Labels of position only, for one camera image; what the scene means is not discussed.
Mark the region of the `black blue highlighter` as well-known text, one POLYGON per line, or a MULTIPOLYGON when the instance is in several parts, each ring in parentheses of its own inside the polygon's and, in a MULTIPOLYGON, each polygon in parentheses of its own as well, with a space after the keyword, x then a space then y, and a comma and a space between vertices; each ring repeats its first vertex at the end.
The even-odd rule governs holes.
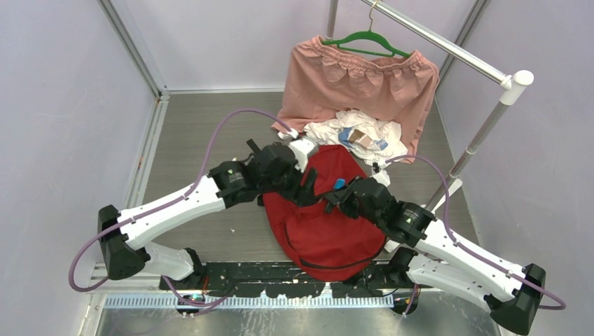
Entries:
POLYGON ((333 185, 333 191, 340 190, 340 189, 344 188, 344 187, 345 187, 345 185, 346 185, 346 181, 345 181, 345 179, 343 179, 343 178, 338 178, 338 179, 336 180, 336 182, 334 183, 334 185, 333 185))

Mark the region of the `red backpack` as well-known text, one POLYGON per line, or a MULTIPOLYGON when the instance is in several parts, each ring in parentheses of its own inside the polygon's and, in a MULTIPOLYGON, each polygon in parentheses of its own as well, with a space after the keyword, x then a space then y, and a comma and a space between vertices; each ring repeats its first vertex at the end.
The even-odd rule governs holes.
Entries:
MULTIPOLYGON (((316 195, 331 191, 338 179, 367 177, 341 145, 320 146, 308 163, 318 173, 316 195)), ((270 229, 286 256, 317 280, 346 281, 382 252, 386 238, 365 218, 348 218, 336 208, 324 212, 326 204, 299 207, 277 193, 263 195, 270 229)))

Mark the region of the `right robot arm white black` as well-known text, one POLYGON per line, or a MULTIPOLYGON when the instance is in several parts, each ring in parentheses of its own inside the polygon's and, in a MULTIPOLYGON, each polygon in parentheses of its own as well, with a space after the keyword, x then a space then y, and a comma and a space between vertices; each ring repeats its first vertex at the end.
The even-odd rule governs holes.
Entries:
POLYGON ((535 264, 508 262, 455 233, 445 221, 412 202, 398 201, 374 178, 356 177, 327 192, 327 210, 364 218, 399 243, 387 276, 397 287, 430 286, 467 300, 489 313, 499 326, 528 335, 546 279, 535 264))

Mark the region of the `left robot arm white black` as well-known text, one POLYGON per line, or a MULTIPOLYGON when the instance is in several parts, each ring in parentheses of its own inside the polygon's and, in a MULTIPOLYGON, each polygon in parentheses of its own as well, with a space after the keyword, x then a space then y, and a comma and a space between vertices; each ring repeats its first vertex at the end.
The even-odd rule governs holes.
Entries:
POLYGON ((131 209, 113 205, 98 212, 98 230, 106 231, 99 240, 107 277, 130 278, 139 272, 165 275, 188 289, 200 286, 204 270, 197 253, 174 250, 153 242, 174 228, 198 217, 257 200, 263 204, 266 193, 277 193, 297 204, 315 202, 315 170, 308 171, 310 157, 318 146, 302 138, 288 144, 273 143, 253 150, 245 161, 225 161, 201 176, 198 182, 156 201, 131 209))

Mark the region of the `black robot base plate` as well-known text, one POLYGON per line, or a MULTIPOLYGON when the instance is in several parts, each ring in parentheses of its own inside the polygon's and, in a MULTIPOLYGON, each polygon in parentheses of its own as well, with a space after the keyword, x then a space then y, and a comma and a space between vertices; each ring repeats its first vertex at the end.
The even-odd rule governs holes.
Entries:
POLYGON ((375 298, 384 291, 406 290, 412 283, 395 282, 389 277, 389 265, 374 260, 343 281, 322 281, 310 276, 292 262, 207 262, 197 279, 173 281, 181 291, 206 290, 207 294, 238 298, 316 298, 325 289, 332 298, 375 298))

